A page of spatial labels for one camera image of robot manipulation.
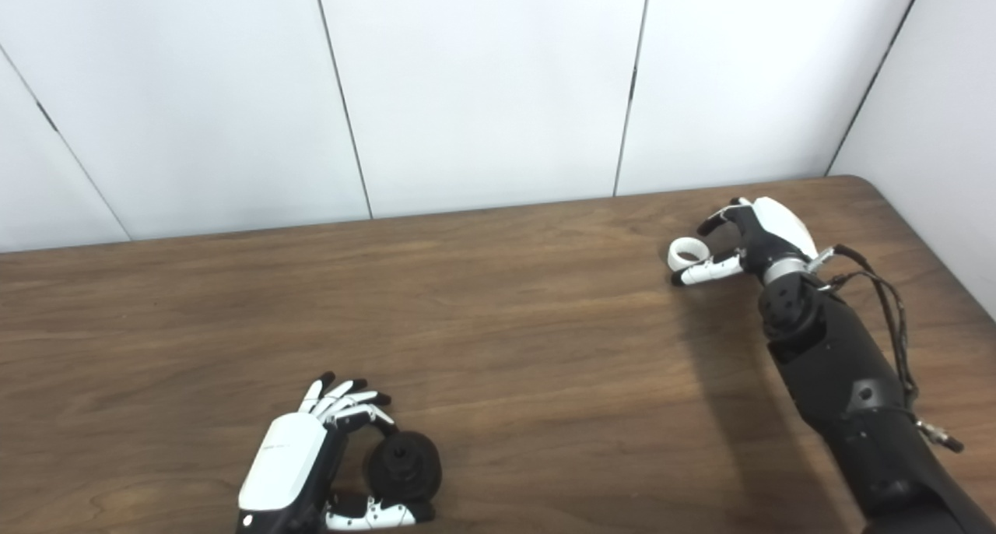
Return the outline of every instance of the robotic arm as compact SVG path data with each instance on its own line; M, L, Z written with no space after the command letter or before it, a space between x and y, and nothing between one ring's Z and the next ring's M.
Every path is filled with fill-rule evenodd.
M295 413L270 424L239 491L237 534L319 534L433 520L428 501L442 477L433 442L399 432L380 408L391 397L362 392L362 378L329 389L334 380L331 372L321 375ZM349 434L366 425L384 435L366 464L373 495L331 491Z
M734 199L698 228L707 236L725 223L740 231L737 247L709 256L697 239L672 243L672 283L690 286L740 272L763 290L758 310L768 350L801 418L822 436L868 526L865 534L994 534L996 526L960 488L928 443L963 446L912 409L917 385L906 360L906 315L899 294L856 251L815 249L806 226L770 198ZM823 282L820 265L847 256L861 271ZM896 370L837 296L854 276L867 276L883 301ZM886 291L893 294L899 322Z

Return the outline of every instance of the black robotic arm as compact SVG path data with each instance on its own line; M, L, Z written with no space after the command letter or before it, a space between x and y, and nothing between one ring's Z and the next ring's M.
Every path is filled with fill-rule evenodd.
M867 534L996 533L996 526L944 470L925 441L961 452L943 429L912 410L917 385L906 361L906 319L896 291L856 251L836 246L818 253L806 226L770 198L734 199L700 228L705 236L725 223L740 231L732 250L708 256L695 239L672 243L672 283L694 285L740 272L757 276L758 309L768 349L800 416L822 436L867 520ZM686 261L683 254L699 258ZM861 271L823 282L817 270L835 255ZM868 276L885 301L896 370L861 319L837 295L853 276ZM899 322L886 292L896 293Z

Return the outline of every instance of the black fingertip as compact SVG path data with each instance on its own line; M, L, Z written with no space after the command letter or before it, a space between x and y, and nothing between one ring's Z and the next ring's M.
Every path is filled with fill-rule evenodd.
M317 379L319 379L319 381L321 381L321 389L323 389L323 391L324 391L325 388L328 388L329 385L331 385L331 384L333 384L333 382L335 382L335 372L333 372L333 371L325 371Z
M398 434L401 429L398 429L398 425L394 423L387 423L387 421L377 420L373 422L373 426L377 428L384 436L391 436Z
M328 506L333 514L345 518L361 519L366 516L366 495L345 491L334 491L328 495Z
M416 522L428 522L435 519L435 509L433 509L433 503L428 501L413 501L410 503L405 503L408 507L409 513L412 513L412 518Z

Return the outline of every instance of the wire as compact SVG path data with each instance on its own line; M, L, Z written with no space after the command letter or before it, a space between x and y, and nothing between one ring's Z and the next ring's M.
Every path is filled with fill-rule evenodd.
M914 400L917 399L919 395L919 388L917 382L914 380L914 376L910 371L910 360L908 360L908 347L910 347L910 339L908 339L907 331L907 307L903 303L903 297L900 296L900 292L896 290L896 287L891 283L883 279L879 274L876 274L875 270L872 268L872 264L868 263L868 260L857 253L855 250L851 250L843 244L837 244L833 247L835 254L840 254L840 256L850 258L854 260L861 266L862 271L850 272L850 274L844 274L839 276L834 276L829 280L829 284L839 290L843 288L843 285L853 279L855 276L867 276L875 286L875 292L879 296L879 301L882 303L882 313L886 316L886 327L889 328L889 339L892 340L893 344L893 359L896 360L896 375L900 379L900 384L903 385L903 401L904 405L908 410L912 411L914 408ZM896 315L893 314L893 306L889 302L889 295L886 295L886 291L893 296L893 301L896 303L896 313L899 313L899 321L896 321Z

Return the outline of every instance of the wood grain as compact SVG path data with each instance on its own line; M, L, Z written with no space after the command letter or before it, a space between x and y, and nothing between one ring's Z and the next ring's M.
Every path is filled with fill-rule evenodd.
M659 250L734 195L900 287L918 409L996 514L996 327L878 192L829 178L0 256L0 530L233 531L269 421L331 368L439 445L420 532L856 532L757 283L666 283ZM871 288L844 297L883 342Z

